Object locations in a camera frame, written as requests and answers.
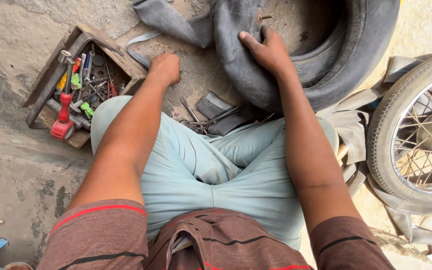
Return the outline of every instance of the tire valve stem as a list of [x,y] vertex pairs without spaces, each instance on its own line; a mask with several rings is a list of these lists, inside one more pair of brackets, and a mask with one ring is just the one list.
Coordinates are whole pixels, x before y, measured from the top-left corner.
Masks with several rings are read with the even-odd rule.
[[263,20],[266,19],[271,19],[274,17],[274,14],[266,14],[266,15],[262,15],[261,13],[258,14],[258,21],[262,22]]

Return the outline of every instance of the concrete floor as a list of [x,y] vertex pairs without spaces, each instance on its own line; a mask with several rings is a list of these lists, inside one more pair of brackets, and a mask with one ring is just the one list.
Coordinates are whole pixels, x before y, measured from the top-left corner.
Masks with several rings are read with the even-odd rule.
[[[175,0],[173,6],[183,16],[191,17],[207,11],[208,3]],[[282,32],[290,51],[310,50],[321,42],[327,27],[325,18],[329,11],[325,3],[273,0],[266,12],[274,13],[276,18],[269,24]],[[29,130],[24,122],[28,109],[19,107],[74,20],[101,28],[123,47],[128,40],[148,31],[145,25],[138,24],[130,1],[0,0],[0,219],[5,221],[0,224],[0,237],[10,240],[10,246],[0,252],[0,265],[12,261],[37,262],[41,258],[49,231],[92,162],[89,144],[75,150],[50,138],[47,130]],[[213,48],[201,50],[164,35],[135,46],[148,58],[164,51],[176,52],[181,58],[183,80],[176,90],[166,94],[167,114],[178,115],[175,118],[187,116],[179,98],[186,96],[194,106],[209,91],[233,104],[243,101],[225,78]],[[371,87],[381,79],[390,56],[416,57],[429,53],[432,53],[432,1],[406,0],[385,56],[359,89]],[[369,226],[396,233],[382,203],[366,186],[353,200]],[[432,215],[414,217],[413,222],[432,230]],[[305,230],[302,236],[301,251],[314,266]],[[426,246],[417,248],[425,250]],[[407,269],[404,265],[397,268]]]

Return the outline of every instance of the light blue pants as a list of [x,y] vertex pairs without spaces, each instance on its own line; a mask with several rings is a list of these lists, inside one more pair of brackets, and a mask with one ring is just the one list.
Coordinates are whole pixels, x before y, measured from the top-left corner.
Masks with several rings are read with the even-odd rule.
[[[91,126],[93,153],[104,132],[131,99],[102,103]],[[336,150],[338,135],[320,120]],[[284,119],[249,124],[226,136],[199,135],[161,114],[153,151],[141,177],[148,238],[171,218],[206,208],[244,213],[299,249],[303,211],[286,167]]]

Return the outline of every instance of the hand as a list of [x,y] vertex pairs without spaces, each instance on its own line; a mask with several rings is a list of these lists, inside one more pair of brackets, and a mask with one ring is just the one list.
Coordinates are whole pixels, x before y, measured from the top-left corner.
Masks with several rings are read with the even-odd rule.
[[240,32],[239,39],[248,47],[256,61],[275,77],[285,70],[294,70],[294,65],[284,45],[283,39],[270,27],[261,27],[263,43],[259,43],[248,32]]
[[166,87],[179,83],[181,81],[179,57],[174,53],[163,53],[154,57],[146,78],[153,78]]

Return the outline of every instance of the screwdriver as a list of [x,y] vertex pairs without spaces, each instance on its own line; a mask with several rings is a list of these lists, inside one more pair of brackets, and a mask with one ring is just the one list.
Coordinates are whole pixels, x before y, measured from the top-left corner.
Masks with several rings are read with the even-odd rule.
[[113,97],[117,97],[118,93],[114,87],[113,79],[111,79],[110,69],[108,68],[108,63],[106,62],[106,57],[104,55],[105,53],[103,52],[104,65],[106,66],[107,76],[109,77],[109,81],[107,82],[107,98],[110,99],[110,89]]

